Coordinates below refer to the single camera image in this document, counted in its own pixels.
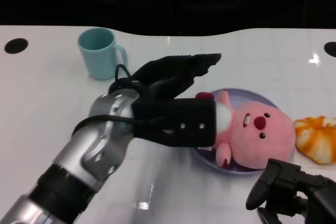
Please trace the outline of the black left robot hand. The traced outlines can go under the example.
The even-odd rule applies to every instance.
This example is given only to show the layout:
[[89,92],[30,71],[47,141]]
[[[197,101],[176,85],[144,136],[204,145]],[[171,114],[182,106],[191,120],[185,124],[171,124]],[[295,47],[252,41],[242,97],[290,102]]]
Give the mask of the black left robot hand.
[[194,84],[194,78],[208,73],[221,54],[167,56],[146,63],[131,78],[148,88],[156,100],[174,99]]

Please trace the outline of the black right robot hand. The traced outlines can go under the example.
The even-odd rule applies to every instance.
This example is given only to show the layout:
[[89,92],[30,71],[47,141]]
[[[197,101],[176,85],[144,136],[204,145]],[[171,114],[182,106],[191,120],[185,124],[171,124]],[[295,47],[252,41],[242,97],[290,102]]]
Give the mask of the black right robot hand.
[[281,223],[279,215],[302,215],[304,223],[335,223],[335,181],[270,158],[248,195],[246,209],[256,209],[262,223]]

